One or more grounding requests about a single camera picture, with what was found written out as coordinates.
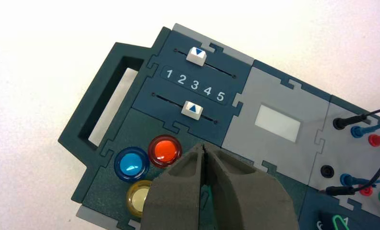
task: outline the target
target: black wire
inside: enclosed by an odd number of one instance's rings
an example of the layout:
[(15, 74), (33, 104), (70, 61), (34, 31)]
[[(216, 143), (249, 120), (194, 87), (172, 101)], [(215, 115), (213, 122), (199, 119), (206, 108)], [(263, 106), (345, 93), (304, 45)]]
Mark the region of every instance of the black wire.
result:
[(358, 187), (358, 188), (355, 188), (354, 189), (354, 192), (357, 192), (357, 191), (360, 191), (362, 189), (365, 189), (367, 187), (370, 187), (372, 186), (375, 181), (377, 181), (377, 179), (380, 177), (380, 168), (379, 170), (375, 173), (375, 175), (372, 177), (372, 179), (370, 181), (368, 181), (365, 185), (363, 185), (362, 187)]
[(380, 113), (380, 109), (378, 109), (378, 110), (375, 110), (375, 111), (373, 111), (373, 112), (370, 112), (370, 113), (367, 113), (367, 114), (364, 114), (365, 116), (370, 116), (370, 115), (373, 115), (373, 114), (378, 114), (378, 113)]

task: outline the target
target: green clip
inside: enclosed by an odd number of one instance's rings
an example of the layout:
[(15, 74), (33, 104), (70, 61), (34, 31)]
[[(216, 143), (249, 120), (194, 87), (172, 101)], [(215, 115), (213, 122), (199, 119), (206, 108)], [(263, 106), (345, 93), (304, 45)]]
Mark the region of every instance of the green clip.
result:
[(339, 219), (342, 222), (343, 226), (345, 227), (345, 230), (349, 230), (348, 225), (345, 223), (344, 219), (342, 219), (340, 215), (335, 215), (332, 217), (332, 223), (334, 224), (335, 230), (339, 230), (338, 225), (336, 224), (336, 219)]

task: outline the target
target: blue triangle arrow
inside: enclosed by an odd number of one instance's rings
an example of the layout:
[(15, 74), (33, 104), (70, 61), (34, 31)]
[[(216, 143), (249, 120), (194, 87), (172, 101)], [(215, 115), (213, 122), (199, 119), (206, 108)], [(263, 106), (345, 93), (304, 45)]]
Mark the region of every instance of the blue triangle arrow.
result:
[(197, 112), (196, 106), (195, 105), (191, 106), (190, 111), (193, 111), (194, 113), (196, 113)]

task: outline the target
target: white background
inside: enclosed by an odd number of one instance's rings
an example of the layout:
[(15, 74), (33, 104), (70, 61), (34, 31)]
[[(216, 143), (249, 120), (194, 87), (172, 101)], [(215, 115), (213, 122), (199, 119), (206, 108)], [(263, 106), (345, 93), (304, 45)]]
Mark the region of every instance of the white background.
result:
[(114, 42), (174, 23), (380, 108), (380, 0), (0, 0), (0, 229), (99, 229), (75, 217), (85, 167), (57, 138)]

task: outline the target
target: printed number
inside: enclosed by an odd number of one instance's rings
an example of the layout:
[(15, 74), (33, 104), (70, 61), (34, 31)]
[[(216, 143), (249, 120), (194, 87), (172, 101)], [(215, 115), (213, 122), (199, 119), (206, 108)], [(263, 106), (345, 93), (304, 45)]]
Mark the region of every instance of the printed number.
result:
[(193, 89), (193, 90), (196, 90), (196, 89), (198, 89), (198, 84), (199, 84), (199, 82), (197, 81), (197, 80), (195, 80), (195, 81), (193, 81), (193, 85), (191, 85), (191, 89)]
[(322, 230), (322, 222), (321, 221), (317, 222), (317, 228), (318, 228), (318, 230)]
[(219, 93), (218, 93), (217, 100), (220, 101), (220, 102), (222, 102), (222, 101), (224, 100), (224, 95), (225, 95), (225, 93), (223, 93), (223, 92), (219, 92)]
[(171, 70), (168, 70), (167, 71), (169, 74), (167, 75), (167, 78), (170, 78), (170, 75), (173, 73), (173, 70), (171, 69)]
[(208, 87), (204, 90), (204, 92), (207, 94), (207, 95), (210, 95), (211, 94), (211, 87)]
[(182, 84), (182, 85), (184, 85), (184, 81), (185, 81), (185, 79), (187, 79), (187, 77), (186, 77), (185, 75), (182, 74), (182, 75), (180, 75), (180, 78), (181, 78), (181, 79), (178, 80), (177, 82), (180, 83), (180, 84)]

